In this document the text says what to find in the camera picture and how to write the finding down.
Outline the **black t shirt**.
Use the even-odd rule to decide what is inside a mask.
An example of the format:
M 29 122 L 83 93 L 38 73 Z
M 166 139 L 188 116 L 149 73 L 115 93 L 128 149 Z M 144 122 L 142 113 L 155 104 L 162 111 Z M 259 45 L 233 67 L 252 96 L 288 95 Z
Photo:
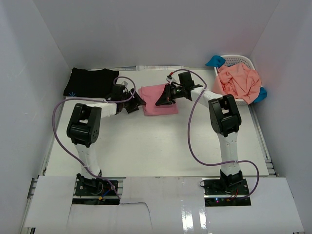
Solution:
M 118 76 L 119 71 L 109 69 L 88 71 L 73 68 L 63 95 L 79 98 L 105 98 L 111 93 L 113 81 Z

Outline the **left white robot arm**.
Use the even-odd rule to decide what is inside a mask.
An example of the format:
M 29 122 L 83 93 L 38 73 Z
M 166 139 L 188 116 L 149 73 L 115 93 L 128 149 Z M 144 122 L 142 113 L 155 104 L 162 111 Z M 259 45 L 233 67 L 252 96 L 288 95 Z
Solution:
M 78 159 L 82 162 L 81 173 L 77 174 L 77 179 L 94 195 L 99 194 L 104 185 L 103 180 L 99 179 L 101 169 L 92 146 L 98 139 L 101 119 L 116 115 L 123 109 L 132 113 L 137 111 L 139 106 L 146 104 L 134 88 L 128 90 L 122 84 L 114 85 L 107 98 L 118 103 L 76 104 L 66 131 L 76 148 Z

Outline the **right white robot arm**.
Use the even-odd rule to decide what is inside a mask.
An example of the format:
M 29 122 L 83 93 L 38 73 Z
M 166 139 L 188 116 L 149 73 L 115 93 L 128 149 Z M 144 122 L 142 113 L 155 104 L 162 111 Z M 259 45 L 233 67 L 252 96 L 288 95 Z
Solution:
M 156 106 L 173 105 L 178 98 L 186 98 L 192 101 L 193 107 L 187 125 L 188 147 L 193 158 L 204 166 L 220 166 L 220 188 L 225 194 L 232 194 L 237 190 L 238 184 L 243 180 L 243 174 L 238 162 L 237 135 L 242 123 L 241 116 L 233 95 L 220 95 L 207 90 L 204 85 L 195 84 L 192 74 L 195 72 L 187 69 L 179 69 L 179 83 L 175 82 L 171 72 L 166 80 L 163 93 L 156 101 Z M 221 162 L 204 163 L 194 154 L 191 146 L 191 121 L 197 104 L 208 108 L 211 127 L 218 136 Z

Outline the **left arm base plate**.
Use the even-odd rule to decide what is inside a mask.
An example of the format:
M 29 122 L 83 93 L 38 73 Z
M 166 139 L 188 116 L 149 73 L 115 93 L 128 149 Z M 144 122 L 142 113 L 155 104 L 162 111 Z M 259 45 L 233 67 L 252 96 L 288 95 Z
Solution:
M 81 174 L 76 175 L 72 204 L 74 205 L 119 205 L 121 195 L 121 181 L 98 178 L 86 178 Z

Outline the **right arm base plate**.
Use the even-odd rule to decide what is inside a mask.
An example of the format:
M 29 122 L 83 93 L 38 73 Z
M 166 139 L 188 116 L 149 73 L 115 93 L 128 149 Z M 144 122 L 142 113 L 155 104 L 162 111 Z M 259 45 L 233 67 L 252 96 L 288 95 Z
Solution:
M 220 179 L 204 179 L 199 186 L 204 190 L 205 207 L 251 206 L 246 179 L 229 188 Z

